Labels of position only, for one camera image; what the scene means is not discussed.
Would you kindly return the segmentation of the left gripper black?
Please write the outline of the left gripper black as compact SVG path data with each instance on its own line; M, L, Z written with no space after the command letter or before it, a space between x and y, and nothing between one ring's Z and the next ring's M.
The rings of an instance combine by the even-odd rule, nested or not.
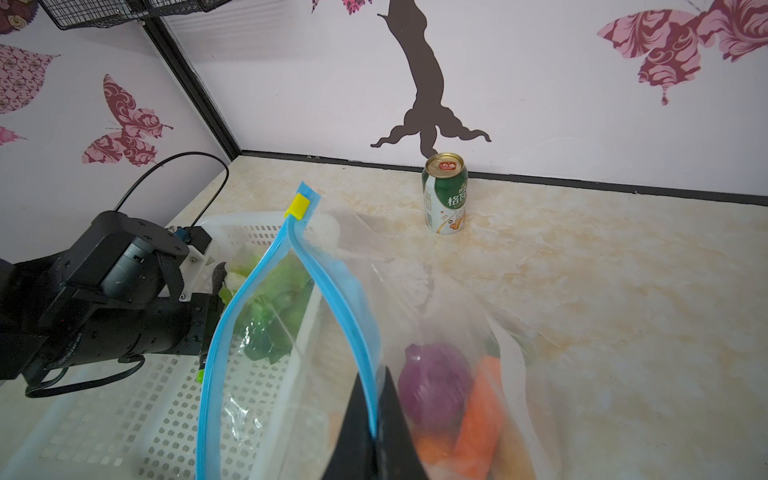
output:
M100 213L67 250L1 263L1 378L45 384L54 370L149 354L201 356L223 310L196 283L214 242Z

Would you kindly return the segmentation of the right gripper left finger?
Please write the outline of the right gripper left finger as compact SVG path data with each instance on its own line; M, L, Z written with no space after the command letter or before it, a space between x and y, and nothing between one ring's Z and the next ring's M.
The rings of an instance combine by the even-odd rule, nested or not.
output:
M360 376L353 384L339 437L322 480L373 480L376 478L374 439Z

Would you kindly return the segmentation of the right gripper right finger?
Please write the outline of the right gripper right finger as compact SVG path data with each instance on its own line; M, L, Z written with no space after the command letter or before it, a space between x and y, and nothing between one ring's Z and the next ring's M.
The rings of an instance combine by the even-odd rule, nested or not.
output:
M384 384L378 402L375 454L376 479L428 480L388 368L384 370Z

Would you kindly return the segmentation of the purple onion toy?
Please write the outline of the purple onion toy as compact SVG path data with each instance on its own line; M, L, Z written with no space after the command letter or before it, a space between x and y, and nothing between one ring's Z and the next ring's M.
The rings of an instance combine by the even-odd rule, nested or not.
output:
M463 414L473 386L466 357L452 344L411 344L398 378L400 405L406 417L427 431L452 428Z

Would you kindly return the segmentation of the orange carrot toy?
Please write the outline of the orange carrot toy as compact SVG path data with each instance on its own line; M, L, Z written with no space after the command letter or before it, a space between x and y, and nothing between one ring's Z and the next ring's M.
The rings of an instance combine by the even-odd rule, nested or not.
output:
M498 344L486 341L478 362L451 466L463 479L534 479L522 434L506 411Z

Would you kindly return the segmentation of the white plastic perforated basket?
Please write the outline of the white plastic perforated basket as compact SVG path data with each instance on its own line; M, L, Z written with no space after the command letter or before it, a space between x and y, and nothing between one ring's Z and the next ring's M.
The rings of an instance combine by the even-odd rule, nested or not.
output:
M202 387L192 356L152 355L134 376L41 402L3 401L5 479L191 479ZM316 479L335 425L299 410L295 357L234 360L222 412L225 479Z

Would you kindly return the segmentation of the green lettuce toy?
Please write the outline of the green lettuce toy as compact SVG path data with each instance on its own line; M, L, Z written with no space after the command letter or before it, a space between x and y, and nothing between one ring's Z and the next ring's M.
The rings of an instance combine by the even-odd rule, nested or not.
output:
M252 361L277 363L291 353L314 288L297 255L290 251L245 301L233 335Z

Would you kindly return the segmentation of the clear zip top bag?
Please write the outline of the clear zip top bag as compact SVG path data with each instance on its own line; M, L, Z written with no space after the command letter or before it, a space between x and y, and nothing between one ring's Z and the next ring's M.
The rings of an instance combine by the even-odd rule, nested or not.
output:
M317 192L301 185L287 211L278 216L277 234L269 245L243 247L225 267L220 292L225 309L201 374L198 478L225 479L221 430L222 412L231 397L225 384L227 370L234 360L250 360L233 335L235 321L259 283L290 251L304 265L314 288L293 349L283 358L298 358L309 380L310 396L300 402L299 410L336 427L316 479L323 476L335 448L357 376L375 448L384 370L390 370L398 394L409 345L445 342L457 347L469 362L474 386L489 339L500 350L506 411L522 434L534 479L561 476L537 337L432 266L395 256L360 217L328 207ZM451 459L422 465L428 479L463 479L454 472Z

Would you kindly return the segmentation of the orange pumpkin toy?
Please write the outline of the orange pumpkin toy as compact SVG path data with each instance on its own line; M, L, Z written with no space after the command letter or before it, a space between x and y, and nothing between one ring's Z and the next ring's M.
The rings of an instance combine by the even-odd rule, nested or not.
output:
M426 465L446 464L452 457L455 436L449 432L430 432L419 428L411 431L419 460Z

